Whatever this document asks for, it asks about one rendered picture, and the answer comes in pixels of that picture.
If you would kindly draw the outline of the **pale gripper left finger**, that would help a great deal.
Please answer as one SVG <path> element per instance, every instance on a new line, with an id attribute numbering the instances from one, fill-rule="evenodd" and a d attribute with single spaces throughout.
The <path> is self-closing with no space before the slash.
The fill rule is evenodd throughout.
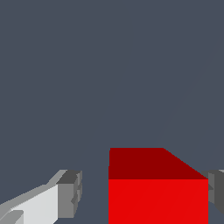
<path id="1" fill-rule="evenodd" d="M 82 195 L 82 171 L 59 170 L 45 185 L 0 205 L 0 224 L 54 224 L 73 218 Z"/>

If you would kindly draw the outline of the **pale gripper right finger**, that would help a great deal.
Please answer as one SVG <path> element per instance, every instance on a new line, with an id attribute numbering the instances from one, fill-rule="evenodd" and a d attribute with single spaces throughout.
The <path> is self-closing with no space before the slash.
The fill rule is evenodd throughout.
<path id="1" fill-rule="evenodd" d="M 208 201 L 224 214 L 224 170 L 202 171 L 208 179 Z"/>

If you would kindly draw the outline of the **red cube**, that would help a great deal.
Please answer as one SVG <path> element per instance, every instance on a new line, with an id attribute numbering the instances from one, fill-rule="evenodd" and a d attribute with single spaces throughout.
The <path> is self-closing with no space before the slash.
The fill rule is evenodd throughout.
<path id="1" fill-rule="evenodd" d="M 108 224 L 208 224 L 208 179 L 164 148 L 112 148 Z"/>

